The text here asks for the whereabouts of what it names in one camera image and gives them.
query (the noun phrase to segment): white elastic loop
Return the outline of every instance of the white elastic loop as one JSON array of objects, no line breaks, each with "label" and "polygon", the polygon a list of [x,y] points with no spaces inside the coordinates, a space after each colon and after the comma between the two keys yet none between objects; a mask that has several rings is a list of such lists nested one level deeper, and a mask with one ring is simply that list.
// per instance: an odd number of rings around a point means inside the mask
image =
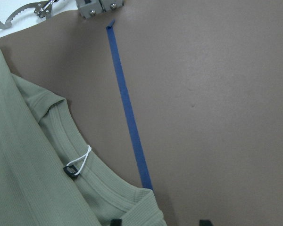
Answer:
[{"label": "white elastic loop", "polygon": [[87,151],[86,154],[84,154],[84,155],[81,156],[80,158],[77,158],[77,159],[75,159],[75,160],[73,160],[73,161],[70,161],[69,163],[67,163],[66,166],[69,166],[71,163],[73,163],[73,162],[75,162],[75,161],[79,161],[81,158],[85,157],[85,159],[84,159],[84,161],[83,161],[83,164],[81,165],[79,171],[78,171],[77,173],[75,173],[75,175],[78,175],[78,174],[81,172],[81,170],[83,169],[83,166],[84,166],[84,164],[85,164],[85,162],[86,162],[86,159],[87,159],[87,157],[88,157],[88,154],[91,152],[91,150],[92,150],[91,147],[88,145],[88,151]]}]

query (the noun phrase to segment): blue tape strip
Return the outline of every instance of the blue tape strip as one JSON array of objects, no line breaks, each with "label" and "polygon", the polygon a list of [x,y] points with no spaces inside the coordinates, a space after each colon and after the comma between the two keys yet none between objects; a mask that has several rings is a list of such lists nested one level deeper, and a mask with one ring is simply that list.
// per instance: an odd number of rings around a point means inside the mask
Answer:
[{"label": "blue tape strip", "polygon": [[124,72],[121,64],[121,60],[119,58],[119,53],[117,49],[117,41],[115,39],[114,31],[113,31],[113,24],[115,20],[112,20],[111,23],[106,27],[108,39],[110,43],[110,49],[114,64],[115,73],[117,75],[117,82],[119,91],[121,94],[121,98],[123,101],[124,111],[127,119],[128,129],[130,133],[130,138],[137,162],[138,171],[141,177],[141,183],[144,188],[149,188],[153,190],[151,178],[148,172],[147,163],[145,160],[145,156],[142,150],[142,144],[140,140],[140,136],[138,135],[138,130],[134,118],[134,113],[128,93],[128,89],[126,86],[126,81],[124,77]]}]

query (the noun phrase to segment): black object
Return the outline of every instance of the black object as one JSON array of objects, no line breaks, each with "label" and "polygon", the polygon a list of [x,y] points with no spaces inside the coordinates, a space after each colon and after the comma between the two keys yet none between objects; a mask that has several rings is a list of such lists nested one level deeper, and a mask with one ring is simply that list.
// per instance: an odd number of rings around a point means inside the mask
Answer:
[{"label": "black object", "polygon": [[213,226],[213,224],[210,220],[200,220],[199,226]]},{"label": "black object", "polygon": [[113,219],[110,222],[110,226],[122,226],[122,220],[121,219]]},{"label": "black object", "polygon": [[65,172],[68,176],[70,176],[71,178],[77,178],[77,177],[80,175],[80,174],[75,175],[75,174],[78,172],[78,170],[76,169],[76,167],[75,167],[74,165],[65,166],[65,167],[63,168],[63,170],[64,170],[64,172]]}]

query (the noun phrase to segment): bolt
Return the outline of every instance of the bolt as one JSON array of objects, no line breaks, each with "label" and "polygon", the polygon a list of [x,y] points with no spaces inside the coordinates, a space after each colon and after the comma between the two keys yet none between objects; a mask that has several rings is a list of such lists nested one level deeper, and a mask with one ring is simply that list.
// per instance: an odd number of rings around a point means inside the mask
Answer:
[{"label": "bolt", "polygon": [[116,3],[112,3],[111,5],[110,5],[110,9],[111,10],[115,10],[117,8],[117,4]]},{"label": "bolt", "polygon": [[90,10],[89,14],[90,14],[91,16],[95,16],[95,15],[96,15],[96,11],[95,11],[95,10]]}]

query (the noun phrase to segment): green shirt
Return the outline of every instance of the green shirt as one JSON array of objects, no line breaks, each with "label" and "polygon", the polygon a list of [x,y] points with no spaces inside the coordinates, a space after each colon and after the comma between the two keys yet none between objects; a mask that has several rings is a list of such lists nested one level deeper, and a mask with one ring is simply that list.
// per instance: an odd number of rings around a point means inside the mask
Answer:
[{"label": "green shirt", "polygon": [[0,51],[0,226],[166,226],[153,192],[94,152],[77,179],[65,174],[87,149],[66,100],[11,74]]}]

